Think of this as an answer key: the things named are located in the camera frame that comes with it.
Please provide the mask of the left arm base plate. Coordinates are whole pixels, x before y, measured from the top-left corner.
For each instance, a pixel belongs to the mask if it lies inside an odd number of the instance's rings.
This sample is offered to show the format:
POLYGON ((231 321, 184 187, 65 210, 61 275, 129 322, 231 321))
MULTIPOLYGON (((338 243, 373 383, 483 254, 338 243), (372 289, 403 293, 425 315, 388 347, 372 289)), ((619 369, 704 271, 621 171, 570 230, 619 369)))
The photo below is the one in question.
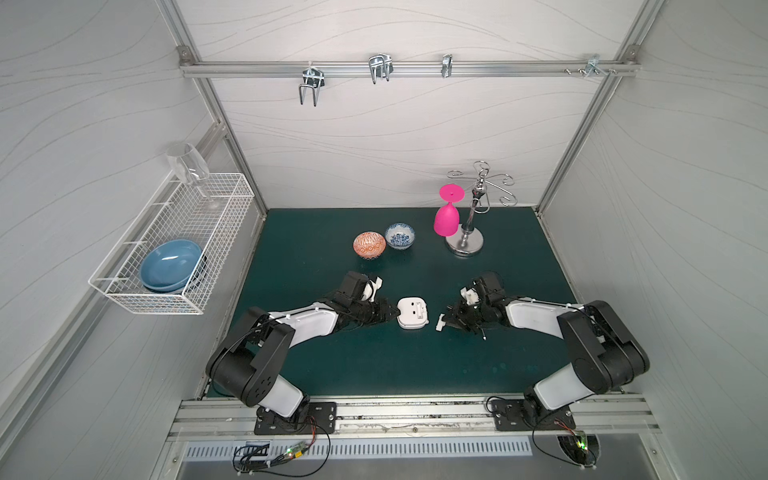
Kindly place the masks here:
POLYGON ((320 433, 334 433, 337 403, 308 401, 288 417, 264 407, 257 409, 254 434, 257 436, 310 435, 312 428, 320 433))

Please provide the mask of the white alarm clock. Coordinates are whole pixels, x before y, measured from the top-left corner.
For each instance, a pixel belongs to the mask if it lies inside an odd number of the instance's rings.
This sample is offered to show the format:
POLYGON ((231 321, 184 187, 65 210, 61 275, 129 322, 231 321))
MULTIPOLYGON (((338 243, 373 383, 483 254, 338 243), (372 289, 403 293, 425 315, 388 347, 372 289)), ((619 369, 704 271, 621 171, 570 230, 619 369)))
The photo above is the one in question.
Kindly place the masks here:
POLYGON ((421 329, 429 324, 426 301, 420 297, 404 297, 397 303, 398 325, 404 330, 421 329))

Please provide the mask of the white battery cover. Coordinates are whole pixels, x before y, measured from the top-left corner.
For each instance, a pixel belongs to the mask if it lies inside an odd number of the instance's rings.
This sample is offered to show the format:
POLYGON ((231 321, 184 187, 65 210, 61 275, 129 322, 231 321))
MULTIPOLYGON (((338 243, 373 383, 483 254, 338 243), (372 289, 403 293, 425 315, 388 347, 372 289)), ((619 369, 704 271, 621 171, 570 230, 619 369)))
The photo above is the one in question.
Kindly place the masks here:
POLYGON ((444 321, 444 314, 441 314, 439 316, 439 318, 438 318, 437 323, 436 323, 435 330, 437 332, 441 332, 443 330, 443 328, 445 327, 445 325, 446 325, 446 322, 444 321))

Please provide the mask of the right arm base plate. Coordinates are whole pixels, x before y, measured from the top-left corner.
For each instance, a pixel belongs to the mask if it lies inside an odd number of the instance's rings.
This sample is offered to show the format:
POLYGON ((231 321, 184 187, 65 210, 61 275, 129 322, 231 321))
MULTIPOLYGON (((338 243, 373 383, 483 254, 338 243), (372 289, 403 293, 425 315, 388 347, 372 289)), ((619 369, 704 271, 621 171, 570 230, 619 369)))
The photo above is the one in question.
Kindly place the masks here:
POLYGON ((485 401, 485 409, 491 415, 495 429, 500 432, 576 430, 568 407, 550 411, 530 399, 492 396, 485 401))

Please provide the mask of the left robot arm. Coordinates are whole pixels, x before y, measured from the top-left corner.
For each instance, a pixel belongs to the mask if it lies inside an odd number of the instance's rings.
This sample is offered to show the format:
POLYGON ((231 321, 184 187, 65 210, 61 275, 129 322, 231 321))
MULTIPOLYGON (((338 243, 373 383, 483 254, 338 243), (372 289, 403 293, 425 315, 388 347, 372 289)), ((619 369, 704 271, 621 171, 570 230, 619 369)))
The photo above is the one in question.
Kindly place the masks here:
POLYGON ((308 306, 282 312, 249 308, 210 356, 207 377, 248 407, 294 417, 308 397, 281 376, 289 350, 349 325, 396 319, 397 305, 378 295, 382 285, 378 276, 350 271, 337 290, 308 306))

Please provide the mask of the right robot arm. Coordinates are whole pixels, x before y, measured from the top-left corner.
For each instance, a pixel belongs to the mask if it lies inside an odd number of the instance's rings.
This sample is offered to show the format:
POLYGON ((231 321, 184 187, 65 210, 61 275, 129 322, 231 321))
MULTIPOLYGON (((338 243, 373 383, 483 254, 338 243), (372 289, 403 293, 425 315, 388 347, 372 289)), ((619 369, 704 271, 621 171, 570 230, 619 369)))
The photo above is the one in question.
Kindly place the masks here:
POLYGON ((462 288, 457 303, 440 315, 436 329, 482 334, 491 324, 536 331, 565 343, 569 363, 524 394, 523 411, 531 422, 629 384, 650 369, 647 353, 607 302, 554 303, 512 296, 494 272, 462 288))

